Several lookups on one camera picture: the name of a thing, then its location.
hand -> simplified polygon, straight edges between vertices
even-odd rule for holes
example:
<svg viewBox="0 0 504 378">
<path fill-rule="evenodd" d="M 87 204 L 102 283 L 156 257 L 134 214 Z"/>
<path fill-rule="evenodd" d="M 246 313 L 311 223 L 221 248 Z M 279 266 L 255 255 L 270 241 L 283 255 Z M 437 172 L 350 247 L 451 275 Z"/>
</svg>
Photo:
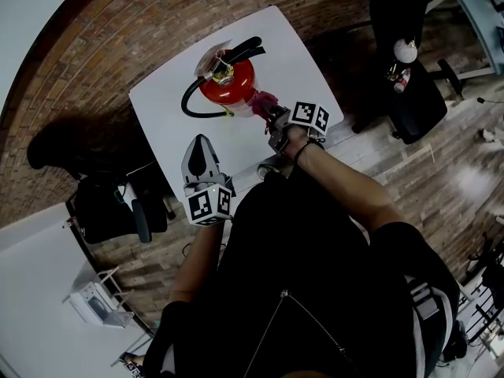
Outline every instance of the hand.
<svg viewBox="0 0 504 378">
<path fill-rule="evenodd" d="M 291 160 L 294 160 L 296 154 L 308 143 L 308 131 L 297 124 L 293 124 L 287 130 L 289 143 L 285 147 L 284 153 Z"/>
</svg>

white desk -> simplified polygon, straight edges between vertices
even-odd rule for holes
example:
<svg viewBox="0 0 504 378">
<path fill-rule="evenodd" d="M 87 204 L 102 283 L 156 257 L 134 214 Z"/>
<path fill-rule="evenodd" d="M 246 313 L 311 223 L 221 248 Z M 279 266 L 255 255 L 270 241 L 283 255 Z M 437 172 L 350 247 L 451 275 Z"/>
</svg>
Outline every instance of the white desk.
<svg viewBox="0 0 504 378">
<path fill-rule="evenodd" d="M 163 173 L 181 201 L 180 165 L 191 140 L 199 133 L 212 142 L 221 171 L 228 175 L 274 155 L 260 117 L 195 119 L 183 114 L 180 100 L 195 80 L 199 59 L 213 45 L 232 39 L 234 47 L 252 36 L 262 38 L 266 54 L 253 57 L 256 77 L 263 91 L 274 94 L 279 104 L 294 108 L 296 101 L 317 102 L 329 113 L 329 126 L 343 114 L 321 71 L 295 30 L 275 6 L 236 21 L 197 42 L 151 73 L 129 93 L 133 108 Z M 221 107 L 196 91 L 188 107 L 194 112 L 216 112 Z"/>
<path fill-rule="evenodd" d="M 426 13 L 445 0 L 432 0 L 427 5 Z M 471 22 L 474 32 L 478 35 L 481 46 L 488 57 L 490 66 L 457 74 L 458 79 L 485 76 L 487 74 L 501 75 L 504 72 L 504 52 L 501 48 L 497 27 L 504 27 L 504 19 L 498 13 L 491 0 L 457 0 Z"/>
</svg>

office chair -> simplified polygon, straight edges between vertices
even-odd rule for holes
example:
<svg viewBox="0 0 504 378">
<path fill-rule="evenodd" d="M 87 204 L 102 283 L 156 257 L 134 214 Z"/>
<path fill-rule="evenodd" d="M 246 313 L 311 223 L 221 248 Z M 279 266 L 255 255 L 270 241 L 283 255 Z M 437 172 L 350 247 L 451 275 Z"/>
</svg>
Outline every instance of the office chair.
<svg viewBox="0 0 504 378">
<path fill-rule="evenodd" d="M 369 13 L 376 39 L 376 57 L 370 79 L 372 103 L 352 127 L 360 133 L 376 117 L 389 116 L 396 132 L 393 136 L 405 144 L 416 142 L 431 131 L 447 114 L 443 96 L 435 78 L 449 78 L 456 90 L 457 77 L 445 61 L 440 72 L 431 75 L 417 59 L 408 65 L 398 62 L 398 70 L 411 68 L 411 77 L 402 94 L 394 91 L 395 81 L 385 77 L 394 62 L 394 44 L 399 39 L 414 40 L 420 48 L 424 14 L 431 0 L 371 0 Z"/>
<path fill-rule="evenodd" d="M 152 232 L 166 231 L 167 218 L 175 216 L 162 200 L 170 188 L 152 151 L 148 144 L 114 153 L 85 147 L 76 136 L 87 123 L 66 118 L 48 124 L 30 142 L 28 163 L 65 169 L 79 181 L 73 206 L 86 242 L 127 234 L 150 242 Z"/>
</svg>

brick wall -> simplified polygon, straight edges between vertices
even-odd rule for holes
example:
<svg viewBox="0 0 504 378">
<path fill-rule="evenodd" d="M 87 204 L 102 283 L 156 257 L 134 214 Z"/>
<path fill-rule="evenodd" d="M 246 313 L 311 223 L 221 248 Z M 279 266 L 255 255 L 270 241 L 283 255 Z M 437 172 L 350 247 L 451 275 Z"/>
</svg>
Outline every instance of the brick wall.
<svg viewBox="0 0 504 378">
<path fill-rule="evenodd" d="M 368 19 L 369 0 L 93 0 L 43 60 L 0 130 L 0 227 L 66 200 L 75 182 L 60 169 L 30 169 L 26 149 L 47 122 L 100 116 L 104 134 L 135 124 L 128 91 L 215 30 L 277 5 L 302 39 Z"/>
</svg>

fire extinguisher handle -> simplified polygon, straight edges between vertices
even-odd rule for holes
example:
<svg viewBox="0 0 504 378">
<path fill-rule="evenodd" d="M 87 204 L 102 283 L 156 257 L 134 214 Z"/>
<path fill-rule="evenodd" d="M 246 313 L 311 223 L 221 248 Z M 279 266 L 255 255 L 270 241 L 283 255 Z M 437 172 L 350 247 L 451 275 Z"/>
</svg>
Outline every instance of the fire extinguisher handle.
<svg viewBox="0 0 504 378">
<path fill-rule="evenodd" d="M 189 86 L 189 88 L 186 90 L 186 92 L 183 93 L 182 101 L 180 102 L 180 106 L 182 107 L 182 111 L 188 115 L 189 117 L 197 117 L 200 119 L 208 119 L 210 117 L 226 117 L 229 115 L 229 112 L 227 111 L 222 111 L 222 112 L 212 112 L 212 113 L 196 113 L 192 112 L 187 108 L 187 103 L 189 102 L 189 98 L 191 97 L 192 93 L 195 92 L 200 85 L 205 83 L 205 77 L 198 77 L 193 84 Z"/>
<path fill-rule="evenodd" d="M 229 50 L 222 57 L 222 61 L 229 65 L 234 65 L 239 61 L 244 61 L 250 57 L 265 53 L 265 49 L 261 47 L 262 40 L 258 36 L 253 36 L 245 42 L 240 43 L 234 49 Z"/>
</svg>

